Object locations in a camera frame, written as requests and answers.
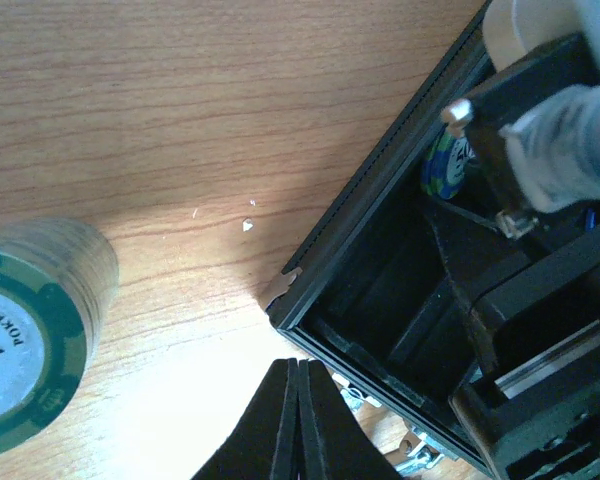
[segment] white debris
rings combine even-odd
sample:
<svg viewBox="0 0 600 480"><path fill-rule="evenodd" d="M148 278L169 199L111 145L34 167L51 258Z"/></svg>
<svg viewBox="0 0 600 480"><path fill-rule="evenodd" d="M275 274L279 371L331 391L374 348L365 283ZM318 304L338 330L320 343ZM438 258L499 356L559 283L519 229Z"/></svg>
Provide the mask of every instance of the white debris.
<svg viewBox="0 0 600 480"><path fill-rule="evenodd" d="M253 228L253 220L251 220L250 218L245 218L244 221L242 222L242 231L248 232L252 228Z"/></svg>

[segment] green poker chip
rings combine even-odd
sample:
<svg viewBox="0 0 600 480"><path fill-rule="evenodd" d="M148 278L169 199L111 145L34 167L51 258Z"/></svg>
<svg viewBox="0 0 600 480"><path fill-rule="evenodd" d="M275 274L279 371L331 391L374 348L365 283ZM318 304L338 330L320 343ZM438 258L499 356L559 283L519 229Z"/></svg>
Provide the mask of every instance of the green poker chip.
<svg viewBox="0 0 600 480"><path fill-rule="evenodd" d="M456 139L443 132L434 141L423 163L422 190L444 200L453 198L464 183L465 165L475 158L466 138Z"/></svg>
<svg viewBox="0 0 600 480"><path fill-rule="evenodd" d="M43 219L0 234L0 453L69 404L116 286L115 254L88 225Z"/></svg>

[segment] wood grain surface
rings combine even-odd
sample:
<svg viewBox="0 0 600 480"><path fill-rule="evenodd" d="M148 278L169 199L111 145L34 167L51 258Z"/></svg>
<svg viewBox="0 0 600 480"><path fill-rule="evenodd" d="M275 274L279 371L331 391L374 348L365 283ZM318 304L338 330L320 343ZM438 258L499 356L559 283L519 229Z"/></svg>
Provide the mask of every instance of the wood grain surface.
<svg viewBox="0 0 600 480"><path fill-rule="evenodd" d="M78 394L0 479L189 478L304 355L254 296L481 3L0 0L0 225L77 217L121 268Z"/></svg>

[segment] black tray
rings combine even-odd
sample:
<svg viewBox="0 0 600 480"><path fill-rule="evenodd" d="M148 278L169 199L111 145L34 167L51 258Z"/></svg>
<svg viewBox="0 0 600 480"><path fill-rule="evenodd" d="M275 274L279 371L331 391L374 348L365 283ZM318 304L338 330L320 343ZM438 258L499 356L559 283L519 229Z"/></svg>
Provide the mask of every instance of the black tray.
<svg viewBox="0 0 600 480"><path fill-rule="evenodd" d="M432 232L411 207L440 110L492 65L476 15L282 273L302 273L268 313L285 337L488 472L448 398L475 358Z"/></svg>

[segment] wooden table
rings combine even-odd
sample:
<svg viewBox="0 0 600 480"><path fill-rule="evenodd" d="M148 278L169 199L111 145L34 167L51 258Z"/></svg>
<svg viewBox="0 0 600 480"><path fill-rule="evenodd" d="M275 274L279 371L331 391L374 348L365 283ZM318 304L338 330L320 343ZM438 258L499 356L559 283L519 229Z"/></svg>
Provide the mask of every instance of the wooden table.
<svg viewBox="0 0 600 480"><path fill-rule="evenodd" d="M0 479L189 478L303 356L254 296L482 1L0 0L0 225L83 219L121 267L79 393Z"/></svg>

